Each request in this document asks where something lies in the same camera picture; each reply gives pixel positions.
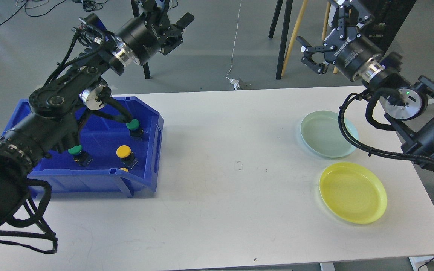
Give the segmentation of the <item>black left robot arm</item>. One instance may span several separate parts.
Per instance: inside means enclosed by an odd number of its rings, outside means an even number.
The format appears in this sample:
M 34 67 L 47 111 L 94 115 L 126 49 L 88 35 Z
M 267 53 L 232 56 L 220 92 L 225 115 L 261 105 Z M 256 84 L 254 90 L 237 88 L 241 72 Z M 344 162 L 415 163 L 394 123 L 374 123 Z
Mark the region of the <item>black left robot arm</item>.
M 31 113 L 0 137 L 0 236 L 49 240 L 55 254 L 58 239 L 43 215 L 52 195 L 51 185 L 28 175 L 50 151 L 69 151 L 80 165 L 91 156 L 83 150 L 80 132 L 92 115 L 123 123 L 131 135 L 141 134 L 129 110 L 111 96 L 102 75 L 121 75 L 131 63 L 144 66 L 156 53 L 167 55 L 183 43 L 183 33 L 195 17 L 186 13 L 170 23 L 168 0 L 133 0 L 133 10 L 143 9 L 116 32 L 107 30 L 91 13 L 80 26 L 63 60 L 41 88 L 29 97 Z M 0 244 L 19 242 L 0 240 Z

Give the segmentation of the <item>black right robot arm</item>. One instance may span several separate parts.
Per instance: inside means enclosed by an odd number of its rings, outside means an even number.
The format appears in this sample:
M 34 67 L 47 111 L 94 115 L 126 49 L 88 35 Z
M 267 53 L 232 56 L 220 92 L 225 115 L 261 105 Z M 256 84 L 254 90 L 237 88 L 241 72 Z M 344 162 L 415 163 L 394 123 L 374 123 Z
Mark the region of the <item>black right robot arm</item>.
M 317 42 L 317 36 L 321 35 L 321 30 L 317 30 L 318 25 L 324 18 L 327 3 L 324 0 L 309 0 L 309 6 L 303 24 L 303 35 L 306 38 L 313 38 Z M 410 9 L 407 18 L 397 32 L 397 36 L 390 44 L 388 51 L 395 50 L 405 57 L 403 76 L 414 81 L 418 75 L 425 74 L 434 80 L 434 0 L 417 0 Z M 359 82 L 348 82 L 341 75 L 312 75 L 311 72 L 302 72 L 303 82 L 301 85 L 306 87 L 330 87 L 330 86 L 349 86 L 358 85 Z M 434 117 L 434 100 L 429 101 L 427 110 L 421 117 L 407 121 L 406 123 L 413 128 L 424 128 Z M 427 173 L 418 169 L 417 172 L 424 177 L 424 185 L 429 190 L 429 196 L 434 203 L 434 174 Z

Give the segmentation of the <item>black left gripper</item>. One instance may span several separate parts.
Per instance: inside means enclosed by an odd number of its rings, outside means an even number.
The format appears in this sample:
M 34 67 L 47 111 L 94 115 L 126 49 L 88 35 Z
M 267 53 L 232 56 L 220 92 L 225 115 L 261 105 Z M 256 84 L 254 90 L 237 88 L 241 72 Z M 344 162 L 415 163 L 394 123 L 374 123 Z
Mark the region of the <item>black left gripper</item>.
M 194 15 L 187 12 L 175 24 L 170 24 L 164 15 L 170 9 L 170 0 L 142 0 L 142 8 L 144 14 L 116 31 L 130 59 L 138 65 L 145 65 L 158 52 L 171 53 L 183 43 L 184 29 L 195 20 Z

